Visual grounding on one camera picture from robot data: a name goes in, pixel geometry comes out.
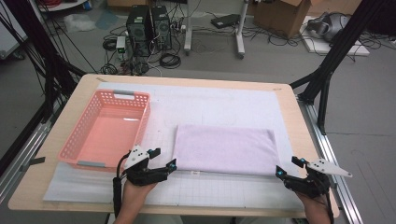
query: human hand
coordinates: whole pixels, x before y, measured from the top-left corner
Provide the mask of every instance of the human hand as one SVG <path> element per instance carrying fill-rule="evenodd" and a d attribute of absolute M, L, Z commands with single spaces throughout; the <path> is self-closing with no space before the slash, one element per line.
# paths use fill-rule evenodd
<path fill-rule="evenodd" d="M 310 198 L 307 195 L 304 195 L 299 192 L 295 192 L 297 197 L 301 200 L 304 206 L 318 206 L 318 204 L 326 204 L 326 198 L 324 195 L 320 195 L 316 198 Z"/>
<path fill-rule="evenodd" d="M 125 181 L 122 193 L 122 206 L 115 224 L 131 224 L 139 213 L 149 192 L 157 185 L 135 186 L 129 180 Z"/>

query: concrete floor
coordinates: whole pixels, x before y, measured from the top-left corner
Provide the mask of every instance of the concrete floor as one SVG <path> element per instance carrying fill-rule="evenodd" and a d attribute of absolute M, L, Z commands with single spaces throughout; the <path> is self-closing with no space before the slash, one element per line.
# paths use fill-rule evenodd
<path fill-rule="evenodd" d="M 104 15 L 102 9 L 81 11 L 93 21 Z M 70 34 L 73 42 L 98 70 L 104 63 L 103 36 L 125 23 L 116 18 L 106 29 Z M 61 35 L 72 64 L 91 68 Z M 267 35 L 244 38 L 246 55 L 240 60 L 233 36 L 194 33 L 192 52 L 179 53 L 181 66 L 174 70 L 159 67 L 163 77 L 221 79 L 253 82 L 291 83 L 315 71 L 323 57 L 308 53 L 304 44 L 275 46 Z M 364 223 L 394 223 L 396 220 L 396 50 L 369 49 L 369 57 L 345 58 L 332 78 L 327 109 L 326 131 L 339 164 L 354 177 L 347 179 L 349 189 Z M 146 76 L 157 77 L 151 69 Z M 33 66 L 28 60 L 0 61 L 0 156 L 7 151 L 20 131 L 41 106 L 44 97 Z M 0 205 L 1 223 L 105 223 L 106 214 L 49 213 L 10 211 L 9 196 Z M 227 217 L 185 217 L 186 223 L 227 223 Z M 343 216 L 335 221 L 346 223 Z"/>

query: cable bundle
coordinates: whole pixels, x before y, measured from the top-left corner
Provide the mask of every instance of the cable bundle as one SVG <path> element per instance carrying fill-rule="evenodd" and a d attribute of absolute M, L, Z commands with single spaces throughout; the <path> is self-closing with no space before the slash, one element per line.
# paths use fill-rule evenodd
<path fill-rule="evenodd" d="M 62 95 L 68 99 L 77 86 L 77 82 L 70 72 L 79 77 L 86 73 L 66 61 L 62 52 L 58 51 L 61 50 L 58 45 L 58 50 L 55 48 L 29 1 L 4 0 L 4 2 L 35 48 L 35 50 L 31 49 L 23 41 L 23 38 L 13 28 L 8 15 L 7 17 L 1 15 L 0 22 L 5 25 L 24 49 L 37 75 L 42 76 L 46 81 L 44 86 L 41 83 L 40 85 L 46 96 L 44 120 L 47 120 L 53 112 L 53 103 L 59 99 L 58 97 Z"/>
<path fill-rule="evenodd" d="M 174 69 L 180 66 L 181 60 L 176 54 L 165 53 L 160 58 L 160 66 L 163 68 Z"/>
<path fill-rule="evenodd" d="M 117 70 L 116 66 L 114 66 L 114 64 L 110 63 L 111 59 L 113 58 L 114 54 L 116 53 L 116 46 L 117 46 L 117 39 L 114 39 L 114 38 L 109 38 L 109 39 L 105 40 L 105 42 L 103 42 L 103 48 L 106 50 L 106 55 L 105 55 L 106 63 L 100 69 L 100 72 L 102 74 L 116 75 L 119 72 Z M 107 55 L 108 51 L 113 51 L 110 58 L 108 58 L 108 55 Z"/>

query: folded towel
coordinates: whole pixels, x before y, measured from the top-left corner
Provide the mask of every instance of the folded towel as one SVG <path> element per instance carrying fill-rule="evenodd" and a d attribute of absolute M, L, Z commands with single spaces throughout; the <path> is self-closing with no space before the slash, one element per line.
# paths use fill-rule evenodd
<path fill-rule="evenodd" d="M 182 124 L 173 157 L 178 170 L 274 175 L 280 164 L 274 131 Z"/>

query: forearm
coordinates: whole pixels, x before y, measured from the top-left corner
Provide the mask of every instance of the forearm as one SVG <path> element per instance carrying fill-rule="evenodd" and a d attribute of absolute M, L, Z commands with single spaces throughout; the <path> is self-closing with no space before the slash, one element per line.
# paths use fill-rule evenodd
<path fill-rule="evenodd" d="M 326 205 L 318 202 L 304 203 L 304 208 L 309 224 L 330 224 Z"/>
<path fill-rule="evenodd" d="M 142 203 L 123 205 L 114 224 L 132 224 L 142 207 Z"/>

